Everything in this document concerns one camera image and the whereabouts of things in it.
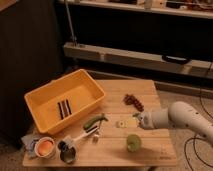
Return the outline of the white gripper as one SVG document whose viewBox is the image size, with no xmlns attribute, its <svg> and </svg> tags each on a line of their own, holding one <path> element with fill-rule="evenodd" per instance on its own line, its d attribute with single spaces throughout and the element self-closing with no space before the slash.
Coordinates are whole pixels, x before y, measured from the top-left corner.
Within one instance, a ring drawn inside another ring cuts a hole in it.
<svg viewBox="0 0 213 171">
<path fill-rule="evenodd" d="M 153 122 L 149 112 L 142 112 L 138 116 L 139 126 L 143 129 L 153 129 Z M 137 121 L 135 119 L 125 119 L 116 122 L 117 128 L 136 128 Z"/>
</svg>

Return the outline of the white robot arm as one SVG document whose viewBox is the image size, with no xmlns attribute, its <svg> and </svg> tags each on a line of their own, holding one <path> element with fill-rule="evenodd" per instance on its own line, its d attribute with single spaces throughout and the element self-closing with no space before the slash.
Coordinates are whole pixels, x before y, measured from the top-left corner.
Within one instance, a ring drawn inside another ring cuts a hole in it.
<svg viewBox="0 0 213 171">
<path fill-rule="evenodd" d="M 132 117 L 141 129 L 188 129 L 213 146 L 213 124 L 186 102 L 176 101 L 167 108 L 138 112 Z"/>
</svg>

